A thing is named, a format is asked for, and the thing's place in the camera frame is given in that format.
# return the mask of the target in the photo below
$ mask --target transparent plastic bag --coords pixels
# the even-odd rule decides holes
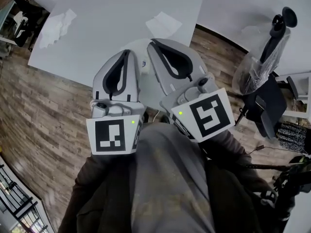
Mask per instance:
[[[272,73],[278,66],[281,55],[285,48],[285,45],[290,37],[290,29],[286,29],[283,38],[278,43],[277,47],[268,57],[268,59],[262,63],[260,61],[263,50],[271,38],[269,31],[271,29],[271,24],[269,27],[267,25],[262,25],[261,29],[256,30],[255,26],[252,26],[252,30],[257,34],[257,46],[253,47],[248,54],[245,55],[238,69],[234,73],[232,80],[232,88],[236,93],[247,95],[253,93],[258,88],[260,88],[269,78],[270,73]],[[262,35],[260,40],[258,40],[258,34]]]

